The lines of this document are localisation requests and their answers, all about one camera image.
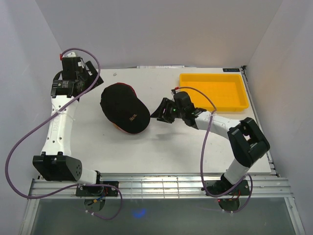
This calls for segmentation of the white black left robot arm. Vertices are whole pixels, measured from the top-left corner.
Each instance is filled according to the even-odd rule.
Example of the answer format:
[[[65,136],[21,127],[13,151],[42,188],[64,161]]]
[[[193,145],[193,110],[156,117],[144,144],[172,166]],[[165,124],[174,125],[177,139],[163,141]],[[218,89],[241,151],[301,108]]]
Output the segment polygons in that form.
[[[91,61],[84,63],[75,52],[61,57],[62,71],[51,87],[51,115],[49,129],[41,154],[33,157],[33,165],[46,181],[68,181],[87,184],[92,195],[100,195],[104,184],[95,170],[85,169],[71,153],[70,141],[74,114],[79,104],[78,95],[89,86],[103,83]]]

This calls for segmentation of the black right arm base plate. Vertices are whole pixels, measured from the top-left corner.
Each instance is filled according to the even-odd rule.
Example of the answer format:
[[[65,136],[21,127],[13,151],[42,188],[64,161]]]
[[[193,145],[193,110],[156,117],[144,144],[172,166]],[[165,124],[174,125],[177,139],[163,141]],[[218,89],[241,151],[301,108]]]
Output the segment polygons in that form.
[[[241,195],[248,196],[250,194],[250,187],[247,180],[242,180],[236,185],[228,185],[222,180],[205,180],[205,186],[202,187],[202,191],[205,188],[209,193],[205,193],[207,196],[221,197],[221,196],[233,196]]]

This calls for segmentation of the red baseball cap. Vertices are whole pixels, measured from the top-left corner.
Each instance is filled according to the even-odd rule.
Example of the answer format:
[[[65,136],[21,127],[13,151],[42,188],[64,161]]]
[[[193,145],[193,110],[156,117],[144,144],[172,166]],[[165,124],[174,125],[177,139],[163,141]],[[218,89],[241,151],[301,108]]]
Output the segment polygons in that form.
[[[124,132],[135,134],[133,115],[136,116],[136,94],[131,86],[115,83],[105,88],[107,118]]]

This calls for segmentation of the black sport baseball cap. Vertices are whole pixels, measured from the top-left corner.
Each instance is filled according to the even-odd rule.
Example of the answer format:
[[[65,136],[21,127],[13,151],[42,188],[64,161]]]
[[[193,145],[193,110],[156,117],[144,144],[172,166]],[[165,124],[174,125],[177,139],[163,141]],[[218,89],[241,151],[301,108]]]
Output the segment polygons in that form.
[[[132,86],[115,83],[101,93],[101,109],[106,118],[129,134],[143,132],[150,123],[150,112]]]

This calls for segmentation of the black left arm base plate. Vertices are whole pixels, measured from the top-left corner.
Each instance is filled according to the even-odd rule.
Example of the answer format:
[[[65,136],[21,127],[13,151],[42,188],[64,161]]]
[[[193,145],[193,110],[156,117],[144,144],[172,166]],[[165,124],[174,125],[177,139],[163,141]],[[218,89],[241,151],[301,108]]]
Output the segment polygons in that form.
[[[104,186],[78,186],[75,193],[78,197],[116,197],[117,195],[116,189]]]

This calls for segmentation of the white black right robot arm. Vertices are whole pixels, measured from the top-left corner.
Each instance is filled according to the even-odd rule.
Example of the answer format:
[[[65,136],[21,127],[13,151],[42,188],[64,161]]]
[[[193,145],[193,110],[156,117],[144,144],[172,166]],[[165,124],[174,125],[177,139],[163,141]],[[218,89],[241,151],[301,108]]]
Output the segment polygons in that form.
[[[268,140],[254,119],[247,117],[237,120],[216,116],[213,112],[195,107],[184,91],[174,94],[172,100],[163,98],[151,117],[166,123],[173,123],[180,118],[189,127],[212,132],[229,140],[234,160],[221,179],[207,188],[213,195],[233,194],[239,188],[238,182],[270,149]]]

